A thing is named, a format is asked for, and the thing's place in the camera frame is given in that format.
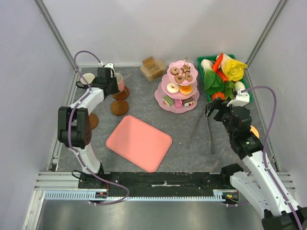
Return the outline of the pink mug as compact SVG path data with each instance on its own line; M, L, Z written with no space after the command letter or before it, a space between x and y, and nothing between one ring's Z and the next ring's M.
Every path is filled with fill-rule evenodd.
M115 73L115 76L116 76L119 92L124 91L125 84L124 84L123 76L120 73Z

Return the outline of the black mug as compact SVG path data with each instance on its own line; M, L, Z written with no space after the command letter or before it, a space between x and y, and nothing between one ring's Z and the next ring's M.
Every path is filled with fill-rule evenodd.
M76 82L76 86L80 89L88 89L88 85L91 85L94 79L94 74L85 73L81 76L80 80Z

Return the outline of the metal serving tongs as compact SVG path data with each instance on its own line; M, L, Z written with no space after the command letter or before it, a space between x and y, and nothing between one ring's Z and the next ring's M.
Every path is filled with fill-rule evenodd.
M211 155L215 155L216 151L215 151L215 143L214 143L214 138L213 138L213 130L212 130L210 118L207 116L207 108L206 107L202 110L201 114L199 115L199 118L198 118L198 120L197 120L197 122L196 122L196 124L193 128L191 135L190 135L190 141L192 140L194 133L196 132L197 128L199 127L201 118L203 116L205 117L205 120L206 120L206 130L207 130L207 133L208 133L209 139L210 139L210 153L211 153Z

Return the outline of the small orange glazed donut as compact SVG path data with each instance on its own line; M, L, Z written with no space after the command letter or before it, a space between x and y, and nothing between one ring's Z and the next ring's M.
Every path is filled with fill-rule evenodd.
M190 95L193 92L193 87L191 85L180 85L179 90L182 95Z

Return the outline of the green layered cake slice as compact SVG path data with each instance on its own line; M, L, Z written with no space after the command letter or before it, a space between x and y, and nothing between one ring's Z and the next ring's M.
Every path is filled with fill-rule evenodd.
M174 104L174 100L169 97L168 95L163 97L163 103L166 104L167 106L171 107Z

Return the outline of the small chocolate nut donut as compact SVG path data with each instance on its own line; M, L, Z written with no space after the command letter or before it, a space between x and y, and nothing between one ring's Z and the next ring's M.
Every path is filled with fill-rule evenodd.
M171 74L172 74L172 75L179 75L179 74L180 74L180 69L177 68L177 67L173 67L173 68L171 69Z

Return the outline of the heart shaped cookie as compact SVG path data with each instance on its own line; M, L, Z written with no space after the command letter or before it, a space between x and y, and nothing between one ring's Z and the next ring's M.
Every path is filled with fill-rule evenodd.
M175 81L178 84L181 84L185 80L185 77L183 75L175 75L174 77L175 77Z

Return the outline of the star shaped cookie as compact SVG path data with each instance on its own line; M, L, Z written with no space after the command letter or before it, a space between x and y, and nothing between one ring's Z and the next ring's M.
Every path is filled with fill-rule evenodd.
M190 66L189 65L183 65L183 67L181 68L182 72L185 73L190 73Z

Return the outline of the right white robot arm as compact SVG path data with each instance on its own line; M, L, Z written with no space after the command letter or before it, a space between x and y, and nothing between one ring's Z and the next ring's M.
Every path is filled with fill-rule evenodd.
M221 169L221 186L238 190L258 212L265 230L305 230L307 209L293 198L263 153L261 141L251 131L250 111L229 106L220 98L206 104L205 116L214 110L214 119L223 123L232 150L253 175L250 178L238 164L225 166Z

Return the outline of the brown saucer upper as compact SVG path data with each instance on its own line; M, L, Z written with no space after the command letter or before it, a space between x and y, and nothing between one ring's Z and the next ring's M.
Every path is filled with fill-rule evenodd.
M112 97L115 100L125 100L126 98L128 98L130 94L130 90L127 86L124 87L124 90L122 92L119 92L117 94L113 94Z

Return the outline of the brown saucer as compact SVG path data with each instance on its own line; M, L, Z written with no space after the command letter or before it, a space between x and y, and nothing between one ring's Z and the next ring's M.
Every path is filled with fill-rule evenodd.
M90 113L89 115L91 130L95 129L99 123L99 118L96 114Z
M110 110L113 115L125 115L129 110L129 103L125 100L116 100L111 104Z
M128 98L130 94L130 90L127 86L124 87L124 90L122 92L119 92L117 94L113 94L112 97L115 100L125 100L126 98Z

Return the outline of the spinach leaves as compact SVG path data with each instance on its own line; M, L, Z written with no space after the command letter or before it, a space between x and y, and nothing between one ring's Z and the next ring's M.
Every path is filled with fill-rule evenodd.
M234 99L234 90L235 90L235 83L233 81L226 81L224 83L223 93L225 95L226 100L230 101Z

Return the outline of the cardboard box stack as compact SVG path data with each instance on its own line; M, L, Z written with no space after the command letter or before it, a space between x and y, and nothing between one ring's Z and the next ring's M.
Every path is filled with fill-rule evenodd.
M153 81L166 74L167 67L162 60L149 57L142 61L140 70L148 81Z

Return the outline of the pink three tier stand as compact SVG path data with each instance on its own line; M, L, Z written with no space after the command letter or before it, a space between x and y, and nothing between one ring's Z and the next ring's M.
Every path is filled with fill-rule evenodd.
M193 76L193 80L191 82L184 80L181 84L178 84L175 81L175 75L171 74L171 69L173 67L177 67L180 69L180 74L179 75L183 75L185 76L185 74L182 72L181 68L183 67L183 65L189 65L190 66L190 74ZM154 93L154 97L156 99L156 101L158 102L159 106L169 112L172 113L176 113L176 114L180 114L180 113L184 113L187 111L190 111L192 109L194 109L197 105L197 101L199 99L200 93L199 90L197 88L197 76L198 76L198 71L195 69L194 65L192 63L189 62L189 59L187 57L185 57L183 60L179 60L177 62L173 62L169 65L166 74L163 75L161 82L159 83L157 90ZM190 95L182 95L180 93L180 91L176 94L170 94L167 90L166 90L166 86L168 83L173 82L178 84L179 86L187 86L187 85L191 85L193 87L193 92ZM163 97L168 95L169 97L171 97L173 100L175 99L180 99L180 100L184 100L187 99L189 97L192 97L195 100L195 104L192 106L188 106L188 107L183 107L181 109L176 109L175 105L173 104L171 107L167 106L166 104L163 103Z

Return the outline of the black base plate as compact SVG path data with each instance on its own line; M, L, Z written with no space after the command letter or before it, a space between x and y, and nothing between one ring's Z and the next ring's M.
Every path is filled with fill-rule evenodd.
M106 172L103 182L92 175L78 170L71 172L79 180L79 189L106 189L116 196L125 196L124 188L112 185L117 183L129 189L129 195L206 195L213 190L234 190L220 174L209 172Z

